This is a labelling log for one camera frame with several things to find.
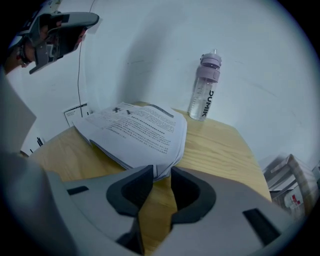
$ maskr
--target black rubber pad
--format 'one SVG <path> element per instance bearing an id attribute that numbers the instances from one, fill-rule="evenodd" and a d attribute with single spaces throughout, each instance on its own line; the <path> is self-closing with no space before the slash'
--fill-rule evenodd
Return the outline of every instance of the black rubber pad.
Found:
<path id="1" fill-rule="evenodd" d="M 113 183 L 106 192 L 106 198 L 121 215 L 137 217 L 147 199 L 154 180 L 153 165 Z"/>
<path id="2" fill-rule="evenodd" d="M 145 254 L 138 218 L 134 220 L 130 233 L 125 233 L 116 242 L 137 254 Z"/>
<path id="3" fill-rule="evenodd" d="M 87 188 L 86 186 L 78 186 L 75 188 L 67 189 L 67 192 L 70 196 L 72 196 L 72 195 L 75 195 L 75 194 L 78 194 L 78 193 L 81 193 L 81 192 L 84 192 L 87 190 L 89 190 L 89 188 Z"/>
<path id="4" fill-rule="evenodd" d="M 258 209 L 246 210 L 243 214 L 265 246 L 280 236 Z"/>
<path id="5" fill-rule="evenodd" d="M 199 221 L 216 202 L 212 186 L 177 167 L 171 168 L 171 189 L 178 209 L 171 217 L 171 227 Z"/>

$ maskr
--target hand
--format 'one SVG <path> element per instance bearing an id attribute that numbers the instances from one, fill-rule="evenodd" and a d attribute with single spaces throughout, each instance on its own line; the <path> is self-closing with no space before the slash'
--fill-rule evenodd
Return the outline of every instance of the hand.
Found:
<path id="1" fill-rule="evenodd" d="M 61 24 L 62 24 L 62 22 L 61 22 L 61 21 L 58 21 L 58 22 L 56 23 L 57 28 L 61 27 Z M 85 33 L 86 33 L 86 31 L 83 29 L 82 32 L 81 32 L 80 35 L 79 35 L 79 38 L 78 38 L 76 44 L 75 44 L 76 46 L 82 42 L 83 36 L 84 36 Z M 40 29 L 40 37 L 41 37 L 42 40 L 47 39 L 47 37 L 48 37 L 48 26 L 47 26 L 47 25 L 43 26 L 43 27 Z M 28 41 L 25 42 L 25 44 L 24 44 L 24 53 L 25 53 L 25 56 L 27 57 L 27 59 L 28 59 L 30 62 L 34 62 L 34 61 L 35 61 L 35 48 L 32 46 L 32 43 L 31 43 L 30 40 L 28 40 Z M 27 64 L 24 64 L 24 63 L 21 63 L 21 66 L 22 66 L 23 68 L 25 68 L 25 67 L 27 67 L 28 65 L 27 65 Z"/>

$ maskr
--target light wood surface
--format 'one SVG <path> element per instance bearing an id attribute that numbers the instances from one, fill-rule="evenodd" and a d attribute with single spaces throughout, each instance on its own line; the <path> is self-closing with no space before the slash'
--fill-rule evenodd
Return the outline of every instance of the light wood surface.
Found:
<path id="1" fill-rule="evenodd" d="M 226 124 L 207 119 L 187 120 L 184 155 L 178 167 L 186 167 L 244 183 L 271 201 L 263 173 L 238 131 Z M 60 133 L 30 159 L 45 170 L 60 174 L 63 181 L 116 174 L 124 169 L 96 146 L 91 146 L 74 127 Z M 145 255 L 150 255 L 170 231 L 171 215 L 177 211 L 170 177 L 153 184 L 139 212 Z"/>

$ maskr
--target stack of papers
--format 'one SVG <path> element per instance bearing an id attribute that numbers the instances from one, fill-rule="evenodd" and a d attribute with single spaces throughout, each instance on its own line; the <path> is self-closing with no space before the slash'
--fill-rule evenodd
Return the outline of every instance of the stack of papers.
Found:
<path id="1" fill-rule="evenodd" d="M 153 180 L 170 176 L 183 157 L 184 116 L 170 107 L 121 103 L 74 122 L 87 140 L 125 169 L 153 165 Z"/>

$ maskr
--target clear plastic bottle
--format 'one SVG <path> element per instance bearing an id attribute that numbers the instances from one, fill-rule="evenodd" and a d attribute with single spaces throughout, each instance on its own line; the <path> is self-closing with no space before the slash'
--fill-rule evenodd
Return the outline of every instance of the clear plastic bottle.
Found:
<path id="1" fill-rule="evenodd" d="M 206 119 L 219 80 L 221 64 L 222 60 L 216 49 L 202 55 L 188 111 L 192 119 L 198 121 Z"/>

